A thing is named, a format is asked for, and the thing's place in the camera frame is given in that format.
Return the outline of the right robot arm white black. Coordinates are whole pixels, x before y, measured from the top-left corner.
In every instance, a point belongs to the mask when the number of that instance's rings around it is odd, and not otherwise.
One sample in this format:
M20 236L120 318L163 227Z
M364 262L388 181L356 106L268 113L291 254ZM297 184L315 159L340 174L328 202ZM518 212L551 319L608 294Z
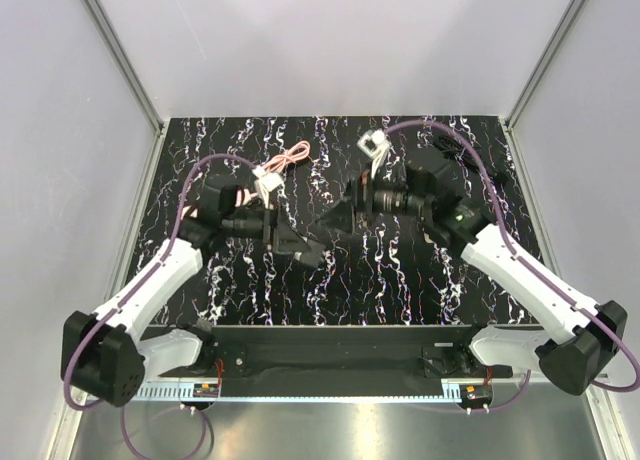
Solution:
M619 351L627 312L573 290L540 264L484 206L457 193L452 167L437 152L411 157L402 180L381 179L368 167L319 222L351 234L357 215L411 217L428 241L489 276L538 321L534 330L472 327L454 344L446 373L472 377L494 366L539 371L560 390L581 395Z

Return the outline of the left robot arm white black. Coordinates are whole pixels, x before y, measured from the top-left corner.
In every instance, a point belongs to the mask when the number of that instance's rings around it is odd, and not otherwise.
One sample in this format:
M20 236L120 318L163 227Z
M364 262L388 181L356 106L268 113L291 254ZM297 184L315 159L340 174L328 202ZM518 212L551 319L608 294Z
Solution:
M229 239L260 241L268 251L312 267L321 244L303 237L268 200L249 200L231 179L209 175L199 197L179 212L176 234L110 300L87 314L72 313L63 326L61 379L99 401L122 407L142 384L185 368L208 374L217 361L213 327L199 320L145 339L156 313L200 272Z

